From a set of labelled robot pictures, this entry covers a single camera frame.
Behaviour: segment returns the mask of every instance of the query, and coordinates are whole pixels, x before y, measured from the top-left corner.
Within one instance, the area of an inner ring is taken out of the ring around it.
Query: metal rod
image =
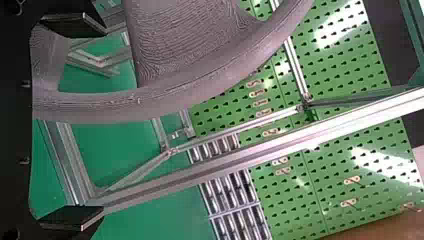
[[[125,46],[120,48],[118,51],[104,55],[101,57],[102,67],[105,69],[112,68],[120,63],[132,59],[131,47]]]
[[[227,214],[232,214],[232,213],[241,211],[243,209],[254,207],[254,206],[257,206],[257,205],[260,205],[260,202],[256,201],[256,202],[248,203],[246,205],[241,205],[239,207],[236,207],[236,208],[224,211],[224,212],[220,212],[218,214],[213,214],[209,217],[209,219],[213,220],[215,218],[219,218],[219,217],[222,217],[222,216],[227,215]]]
[[[164,152],[169,149],[169,141],[165,129],[163,128],[162,121],[160,118],[153,118],[151,121],[159,141],[161,152]]]
[[[277,10],[278,6],[280,6],[280,2],[278,0],[270,1],[272,11]],[[290,68],[292,69],[294,79],[296,80],[296,86],[299,90],[302,103],[307,103],[312,100],[312,95],[309,93],[308,84],[305,81],[305,77],[303,75],[299,59],[297,58],[296,50],[294,49],[293,41],[290,37],[286,41],[284,41],[283,46],[290,64]]]
[[[393,96],[411,89],[408,85],[396,86],[380,90],[368,91],[365,93],[353,94],[334,98],[325,98],[311,101],[306,104],[309,109],[328,107],[355,107],[378,101],[386,97]]]
[[[213,161],[194,164],[160,179],[92,199],[88,204],[103,205],[107,213],[116,212],[423,108],[424,89],[416,88],[299,128],[268,142],[234,150]]]
[[[118,182],[107,187],[105,191],[115,191],[117,189],[123,188],[127,185],[131,185],[141,181],[144,177],[149,175],[156,167],[158,167],[163,162],[167,161],[171,157],[172,150],[168,150],[159,154],[159,156],[149,160],[147,163],[142,164],[140,167],[136,168],[129,175],[120,179]]]
[[[183,123],[184,132],[188,138],[192,138],[196,136],[196,132],[193,128],[193,123],[191,122],[190,114],[187,109],[181,110],[178,112],[181,118],[181,122]]]
[[[216,139],[235,135],[237,133],[246,131],[246,130],[254,128],[254,127],[261,126],[261,125],[269,123],[269,122],[274,122],[274,121],[279,120],[279,119],[283,119],[283,118],[286,118],[286,117],[289,117],[289,116],[293,116],[293,115],[299,113],[300,111],[302,111],[302,109],[303,108],[300,105],[293,106],[293,107],[284,109],[282,111],[272,113],[272,114],[267,115],[265,117],[258,118],[258,119],[255,119],[253,121],[238,125],[236,127],[226,129],[226,130],[218,132],[218,133],[211,134],[211,135],[208,135],[208,136],[203,137],[203,138],[194,139],[190,142],[187,142],[185,144],[178,146],[177,149],[180,152],[187,151],[190,148],[208,143],[208,142],[216,140]]]

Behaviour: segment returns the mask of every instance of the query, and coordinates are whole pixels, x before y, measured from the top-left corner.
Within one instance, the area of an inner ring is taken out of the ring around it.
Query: green pegboard
[[[423,204],[424,189],[402,121],[375,127],[303,152],[330,233]],[[344,180],[359,176],[358,183]],[[340,203],[357,199],[354,207]]]
[[[250,3],[258,19],[266,20],[272,13],[269,1],[251,0]],[[316,0],[292,40],[314,99],[390,87],[361,0]],[[278,106],[275,111],[301,103],[283,48],[258,72],[233,89],[272,76],[273,84],[277,82],[280,87],[280,93],[274,96],[281,96],[279,105],[273,103]],[[205,110],[212,104],[228,101],[223,97],[215,97],[191,109],[199,135],[240,124],[242,122],[236,121],[240,116],[246,119],[251,114],[242,108],[237,118],[232,115],[221,120],[212,118],[210,110]],[[238,102],[231,105],[231,109],[240,107]],[[316,114],[324,119],[347,110],[319,109]],[[219,108],[213,111],[214,116],[224,113]],[[284,133],[310,121],[306,114],[297,114],[241,133],[240,142],[248,145],[266,141],[264,131],[278,129]],[[278,167],[270,163],[250,169],[274,239],[318,239],[398,214],[400,206],[407,202],[424,204],[422,180],[400,119],[292,154],[289,158],[289,175],[276,176]],[[344,184],[345,179],[354,176],[361,178],[359,184]],[[358,201],[354,207],[341,207],[341,202],[352,198]]]
[[[263,164],[251,169],[252,180],[274,239],[311,239],[328,234],[320,204],[301,153],[288,156],[290,165]],[[290,167],[287,175],[275,171]]]

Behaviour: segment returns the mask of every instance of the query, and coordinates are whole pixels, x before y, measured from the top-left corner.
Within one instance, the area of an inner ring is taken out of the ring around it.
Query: diagonal aluminum beam
[[[268,142],[241,148],[149,182],[106,193],[103,197],[92,199],[87,204],[103,205],[106,214],[110,214],[423,108],[424,89],[415,88],[316,122]]]

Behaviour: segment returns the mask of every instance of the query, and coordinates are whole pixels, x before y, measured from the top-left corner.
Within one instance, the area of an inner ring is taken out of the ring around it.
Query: green perforated panel
[[[252,15],[266,20],[269,1],[242,1]],[[316,0],[292,40],[314,99],[351,95],[389,87],[368,17],[360,0]],[[253,88],[246,84],[261,81]],[[268,106],[254,109],[246,98],[260,89]],[[292,70],[281,48],[265,65],[237,86],[190,110],[198,135],[233,127],[257,116],[300,104]],[[324,119],[347,108],[319,109]],[[298,114],[240,134],[240,143],[266,141],[264,133],[283,134],[309,123]],[[424,189],[403,123],[396,119],[289,156],[289,162],[250,169],[273,239],[318,239],[424,205]],[[277,175],[281,168],[291,169]],[[345,180],[359,177],[358,183]],[[353,205],[341,204],[356,200]]]
[[[274,239],[313,239],[328,234],[319,201],[302,153],[288,156],[289,165],[270,163],[251,169]],[[275,171],[290,167],[289,174]]]
[[[304,151],[331,233],[400,213],[408,202],[423,204],[424,189],[400,120]],[[346,185],[345,179],[360,177]],[[353,207],[340,203],[356,199]]]

